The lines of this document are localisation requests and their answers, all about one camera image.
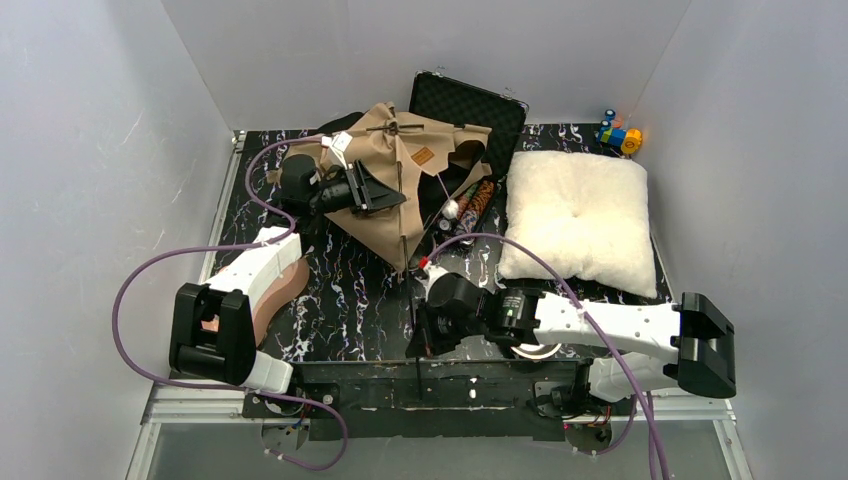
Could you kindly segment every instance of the cushion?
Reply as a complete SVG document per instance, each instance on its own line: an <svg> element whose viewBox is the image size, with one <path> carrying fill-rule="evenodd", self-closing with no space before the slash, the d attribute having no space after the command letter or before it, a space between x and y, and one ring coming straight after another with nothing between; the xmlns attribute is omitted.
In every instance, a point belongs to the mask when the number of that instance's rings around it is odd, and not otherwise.
<svg viewBox="0 0 848 480"><path fill-rule="evenodd" d="M516 153L507 176L506 237L563 276L657 296L647 173L631 160L590 153ZM507 279L552 278L504 245Z"/></svg>

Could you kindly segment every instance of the table surface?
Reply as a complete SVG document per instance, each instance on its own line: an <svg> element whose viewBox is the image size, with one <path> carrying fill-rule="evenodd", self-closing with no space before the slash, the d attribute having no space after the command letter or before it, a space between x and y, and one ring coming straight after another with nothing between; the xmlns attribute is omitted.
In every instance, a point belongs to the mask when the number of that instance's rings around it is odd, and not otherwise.
<svg viewBox="0 0 848 480"><path fill-rule="evenodd" d="M562 150L621 156L620 152L596 143L597 124L527 125L517 145L518 151ZM267 213L252 203L244 189L244 174L251 157L265 145L285 138L303 137L308 130L248 132L242 149L235 185L229 200L221 245L249 243L256 237ZM270 200L277 188L265 180L268 170L278 168L286 148L267 154L264 167L257 168L252 182L260 198ZM501 188L492 212L484 225L485 232L503 233L506 229L506 188ZM311 278L306 290L274 317L260 349L287 361L400 361L412 334L409 291L404 274L394 271L386 262L369 251L346 232L326 222L323 244L306 253ZM427 240L422 248L429 251ZM468 252L446 252L439 264L448 270L464 273L480 286L494 289L503 285L497 278L496 266L501 244L479 239ZM232 262L238 252L220 252L214 271ZM644 298L618 291L593 281L568 280L572 289L584 300L626 305L654 305L671 301L669 288L659 259L656 298ZM421 298L423 285L410 278L412 294ZM548 281L531 282L535 287L557 291ZM583 358L604 356L602 348L563 345L557 357ZM495 360L504 358L494 345L482 337L469 338L454 351L440 357L443 361Z"/></svg>

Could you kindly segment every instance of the beige cloth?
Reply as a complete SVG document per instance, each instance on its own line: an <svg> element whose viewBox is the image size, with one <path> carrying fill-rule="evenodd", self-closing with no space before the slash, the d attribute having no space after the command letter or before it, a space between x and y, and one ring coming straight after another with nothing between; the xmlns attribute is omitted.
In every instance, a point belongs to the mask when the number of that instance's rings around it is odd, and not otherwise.
<svg viewBox="0 0 848 480"><path fill-rule="evenodd" d="M366 130L371 127L390 127L395 123L398 126L396 131L391 128ZM361 160L374 177L403 193L407 200L394 208L369 215L354 215L344 209L327 214L327 218L396 270L403 271L407 264L403 237L406 237L411 255L424 236L424 224L418 209L418 180L421 174L435 176L448 167L449 161L468 168L471 158L466 152L476 150L468 147L482 145L485 148L490 131L489 128L474 125L459 128L408 112L395 113L391 103L377 104L347 130L353 140L344 152L345 160L348 163ZM479 145L467 142L478 142ZM295 145L288 155L296 154L311 156L318 160L318 165L324 170L331 165L326 158L326 151L318 144ZM451 196L459 195L491 173L488 164L477 162L462 186L450 192Z"/></svg>

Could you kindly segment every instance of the gray wall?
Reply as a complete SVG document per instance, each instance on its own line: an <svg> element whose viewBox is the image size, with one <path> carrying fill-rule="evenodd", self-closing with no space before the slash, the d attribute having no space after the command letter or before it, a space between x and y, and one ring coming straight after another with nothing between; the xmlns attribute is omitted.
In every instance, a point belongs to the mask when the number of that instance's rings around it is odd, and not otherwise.
<svg viewBox="0 0 848 480"><path fill-rule="evenodd" d="M227 124L318 126L409 105L418 70L530 105L531 121L630 113L688 0L163 0Z"/></svg>
<svg viewBox="0 0 848 480"><path fill-rule="evenodd" d="M848 4L693 0L633 115L672 284L737 326L758 478L845 478Z"/></svg>
<svg viewBox="0 0 848 480"><path fill-rule="evenodd" d="M111 302L154 253L208 241L231 135L159 2L4 2L0 65L0 478L123 478L150 382L115 352ZM124 307L159 373L200 262Z"/></svg>

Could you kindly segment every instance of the toy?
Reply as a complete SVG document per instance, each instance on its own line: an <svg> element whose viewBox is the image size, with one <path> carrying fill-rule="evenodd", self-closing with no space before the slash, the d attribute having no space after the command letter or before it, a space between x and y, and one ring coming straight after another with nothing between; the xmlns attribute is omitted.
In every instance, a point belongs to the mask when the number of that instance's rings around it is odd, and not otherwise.
<svg viewBox="0 0 848 480"><path fill-rule="evenodd" d="M621 147L621 153L630 155L639 150L642 146L642 132L635 128L623 130L617 126L613 126L615 120L615 110L608 109L604 112L604 121L601 122L601 129L598 131L597 140L599 143L606 143L614 147Z"/></svg>

